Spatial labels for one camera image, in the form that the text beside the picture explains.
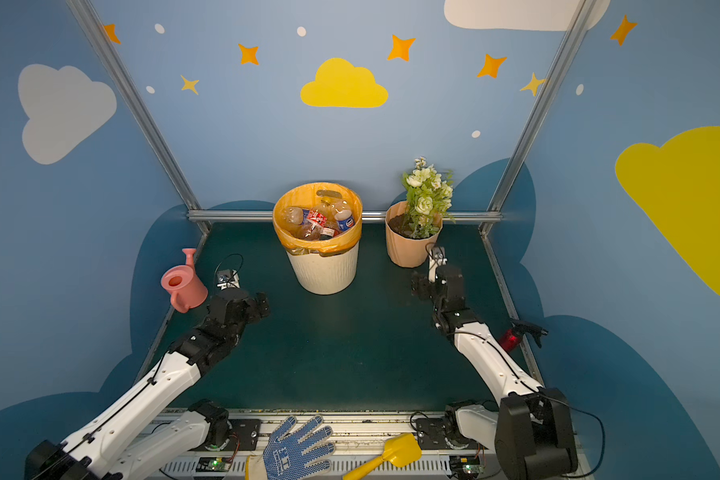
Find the Pepsi bottle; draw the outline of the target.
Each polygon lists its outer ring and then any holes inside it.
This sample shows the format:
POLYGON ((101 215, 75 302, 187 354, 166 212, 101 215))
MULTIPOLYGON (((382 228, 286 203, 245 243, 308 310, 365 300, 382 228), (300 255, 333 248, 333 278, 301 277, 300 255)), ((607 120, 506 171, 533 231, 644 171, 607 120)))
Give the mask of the Pepsi bottle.
POLYGON ((290 233, 297 233, 304 222, 304 215, 304 209, 301 207, 286 207, 282 212, 284 228, 290 233))
POLYGON ((339 232, 344 233, 355 225, 354 213, 351 205, 345 200, 336 200, 332 203, 333 217, 339 232))

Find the red label yellow cap bottle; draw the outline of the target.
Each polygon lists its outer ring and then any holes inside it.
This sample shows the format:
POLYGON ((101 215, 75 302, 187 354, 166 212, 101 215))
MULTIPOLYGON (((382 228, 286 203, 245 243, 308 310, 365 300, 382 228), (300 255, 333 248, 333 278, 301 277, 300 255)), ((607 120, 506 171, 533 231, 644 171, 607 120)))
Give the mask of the red label yellow cap bottle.
POLYGON ((312 208, 312 209, 304 209, 304 220, 303 225, 313 225, 317 228, 322 228, 327 223, 327 216, 323 214, 319 209, 312 208))

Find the red label cola bottle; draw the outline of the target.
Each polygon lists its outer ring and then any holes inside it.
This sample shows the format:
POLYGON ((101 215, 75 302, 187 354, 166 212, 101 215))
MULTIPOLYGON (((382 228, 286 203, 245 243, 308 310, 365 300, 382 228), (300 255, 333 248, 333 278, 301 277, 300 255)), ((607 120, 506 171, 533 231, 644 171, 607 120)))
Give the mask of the red label cola bottle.
POLYGON ((327 240, 331 240, 336 235, 337 235, 337 231, 334 228, 331 228, 329 226, 324 226, 320 230, 318 239, 320 241, 327 241, 327 240))

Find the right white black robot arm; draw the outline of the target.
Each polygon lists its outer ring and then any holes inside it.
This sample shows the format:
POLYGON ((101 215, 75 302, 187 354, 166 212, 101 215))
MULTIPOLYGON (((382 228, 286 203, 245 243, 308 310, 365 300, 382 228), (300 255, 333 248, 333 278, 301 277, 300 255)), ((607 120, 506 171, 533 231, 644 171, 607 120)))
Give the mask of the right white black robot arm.
POLYGON ((440 265, 414 273, 414 295, 433 305, 435 328, 475 368, 499 410, 458 407, 452 414, 458 435, 493 448, 508 479, 548 479, 579 467, 570 407, 556 388, 526 373, 500 346, 490 328, 466 304, 459 268, 440 265))

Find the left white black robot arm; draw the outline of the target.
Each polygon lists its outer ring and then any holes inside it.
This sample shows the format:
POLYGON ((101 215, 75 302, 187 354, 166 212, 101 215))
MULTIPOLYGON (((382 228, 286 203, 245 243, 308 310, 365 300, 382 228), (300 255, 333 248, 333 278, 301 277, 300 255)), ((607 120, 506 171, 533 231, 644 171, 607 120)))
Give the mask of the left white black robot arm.
POLYGON ((269 316, 265 293, 230 287, 214 295, 200 324, 176 339, 157 364, 111 406, 63 441, 27 455, 27 479, 145 479, 196 448, 220 450, 233 435, 226 409, 209 400, 140 439, 184 391, 239 345, 245 328, 269 316))

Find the orange bin liner bag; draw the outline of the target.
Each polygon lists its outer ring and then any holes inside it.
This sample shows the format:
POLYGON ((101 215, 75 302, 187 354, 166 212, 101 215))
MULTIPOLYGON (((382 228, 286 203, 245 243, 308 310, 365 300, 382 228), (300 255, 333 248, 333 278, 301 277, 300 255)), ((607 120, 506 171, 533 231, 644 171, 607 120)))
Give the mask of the orange bin liner bag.
POLYGON ((361 239, 363 204, 356 192, 343 185, 330 182, 303 184, 283 194, 275 203, 272 211, 273 225, 281 244, 285 248, 296 248, 303 246, 306 242, 320 241, 318 237, 321 228, 317 228, 316 226, 304 226, 302 224, 297 233, 290 233, 284 228, 282 212, 289 206, 297 206, 303 209, 319 209, 327 216, 325 226, 334 228, 337 231, 337 235, 331 240, 349 243, 350 241, 360 241, 361 239), (344 233, 338 231, 333 212, 329 212, 329 203, 333 203, 336 200, 347 201, 351 205, 354 213, 355 225, 344 233))

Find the peach ribbed flower pot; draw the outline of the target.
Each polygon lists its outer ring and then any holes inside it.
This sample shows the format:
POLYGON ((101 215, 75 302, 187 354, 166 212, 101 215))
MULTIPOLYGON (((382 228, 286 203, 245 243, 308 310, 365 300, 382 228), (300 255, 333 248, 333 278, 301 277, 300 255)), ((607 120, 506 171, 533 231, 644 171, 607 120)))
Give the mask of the peach ribbed flower pot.
POLYGON ((440 214, 435 215, 435 225, 439 227, 439 230, 433 236, 424 239, 411 239, 396 233, 391 227, 391 221, 403 215, 406 209, 407 202, 400 201, 390 206, 386 212, 385 229, 387 253, 390 260, 397 266, 402 268, 416 268, 426 261, 429 253, 436 245, 443 226, 443 217, 440 214))

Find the red black clamp tool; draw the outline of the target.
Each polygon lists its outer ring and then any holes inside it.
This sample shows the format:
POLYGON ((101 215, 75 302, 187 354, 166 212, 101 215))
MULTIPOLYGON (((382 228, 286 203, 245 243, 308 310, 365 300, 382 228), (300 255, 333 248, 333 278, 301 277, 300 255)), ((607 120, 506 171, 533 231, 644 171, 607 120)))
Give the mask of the red black clamp tool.
POLYGON ((516 320, 502 335, 498 343, 505 352, 510 353, 521 343, 526 335, 533 339, 538 348, 541 348, 542 338, 548 335, 548 331, 537 324, 516 320))

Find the artificial white flower plant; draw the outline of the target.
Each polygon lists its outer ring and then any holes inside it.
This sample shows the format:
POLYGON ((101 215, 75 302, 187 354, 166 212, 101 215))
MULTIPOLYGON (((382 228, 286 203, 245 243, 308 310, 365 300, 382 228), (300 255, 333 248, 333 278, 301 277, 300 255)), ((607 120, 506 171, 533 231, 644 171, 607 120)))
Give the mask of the artificial white flower plant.
POLYGON ((440 173, 423 156, 414 159, 414 168, 402 176, 406 190, 403 235, 421 240, 438 234, 452 206, 452 172, 440 173))

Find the left controller board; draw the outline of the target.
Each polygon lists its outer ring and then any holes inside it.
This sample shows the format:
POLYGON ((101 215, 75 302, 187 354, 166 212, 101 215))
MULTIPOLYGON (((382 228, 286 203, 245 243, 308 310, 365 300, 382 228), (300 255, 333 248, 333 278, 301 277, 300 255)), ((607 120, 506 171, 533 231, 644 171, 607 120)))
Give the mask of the left controller board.
POLYGON ((196 473, 226 473, 232 463, 225 457, 200 457, 195 468, 196 473))

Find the controller board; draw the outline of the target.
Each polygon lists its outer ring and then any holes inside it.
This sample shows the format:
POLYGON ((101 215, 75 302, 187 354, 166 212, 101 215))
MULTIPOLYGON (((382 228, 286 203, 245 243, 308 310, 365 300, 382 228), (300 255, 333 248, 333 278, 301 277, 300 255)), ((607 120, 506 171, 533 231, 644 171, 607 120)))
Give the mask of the controller board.
POLYGON ((448 468, 448 478, 456 480, 475 480, 485 472, 485 467, 475 456, 450 456, 448 468))
POLYGON ((225 457, 200 457, 195 468, 196 473, 226 473, 232 463, 225 457))

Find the blue dotted work glove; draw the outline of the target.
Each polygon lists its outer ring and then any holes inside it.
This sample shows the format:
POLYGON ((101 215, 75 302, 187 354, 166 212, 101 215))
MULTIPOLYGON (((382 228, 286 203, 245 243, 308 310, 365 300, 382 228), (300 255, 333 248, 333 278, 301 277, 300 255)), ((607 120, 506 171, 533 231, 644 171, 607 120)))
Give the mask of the blue dotted work glove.
POLYGON ((322 416, 313 416, 299 424, 287 417, 269 437, 262 455, 266 479, 302 480, 331 471, 330 457, 335 452, 333 430, 322 416))

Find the yellow toy shovel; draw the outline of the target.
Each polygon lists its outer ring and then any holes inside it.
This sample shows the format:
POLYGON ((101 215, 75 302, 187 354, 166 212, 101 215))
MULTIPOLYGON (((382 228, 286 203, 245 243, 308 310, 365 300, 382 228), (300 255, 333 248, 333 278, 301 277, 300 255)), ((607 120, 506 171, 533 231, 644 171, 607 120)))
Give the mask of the yellow toy shovel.
POLYGON ((422 450, 415 436, 412 433, 401 434, 385 441, 380 456, 346 473, 342 479, 360 480, 384 463, 390 463, 396 468, 403 468, 420 460, 421 457, 422 450))

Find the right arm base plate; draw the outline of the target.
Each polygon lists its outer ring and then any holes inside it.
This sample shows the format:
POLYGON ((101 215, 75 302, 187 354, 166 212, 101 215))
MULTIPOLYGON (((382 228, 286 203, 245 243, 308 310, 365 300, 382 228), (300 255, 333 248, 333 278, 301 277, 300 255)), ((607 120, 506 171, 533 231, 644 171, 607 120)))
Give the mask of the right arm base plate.
POLYGON ((455 417, 414 415, 409 423, 422 450, 493 449, 498 414, 459 412, 455 417))

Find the aluminium frame post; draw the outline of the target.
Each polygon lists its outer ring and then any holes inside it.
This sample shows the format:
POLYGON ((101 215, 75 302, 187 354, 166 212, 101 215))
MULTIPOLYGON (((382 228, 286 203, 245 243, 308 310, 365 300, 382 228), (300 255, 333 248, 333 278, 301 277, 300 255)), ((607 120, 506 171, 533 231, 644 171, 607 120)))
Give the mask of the aluminium frame post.
POLYGON ((177 160, 150 114, 137 86, 117 53, 114 43, 106 34, 104 25, 101 23, 92 2, 67 0, 66 4, 100 62, 116 85, 185 207, 188 211, 201 210, 202 207, 192 191, 186 176, 182 172, 177 160))
POLYGON ((480 235, 485 241, 488 240, 492 227, 502 220, 503 207, 590 29, 590 21, 595 17, 595 10, 599 4, 600 1, 595 0, 580 1, 574 10, 572 20, 547 72, 546 82, 536 96, 518 143, 491 197, 487 208, 489 219, 484 220, 479 226, 480 235))

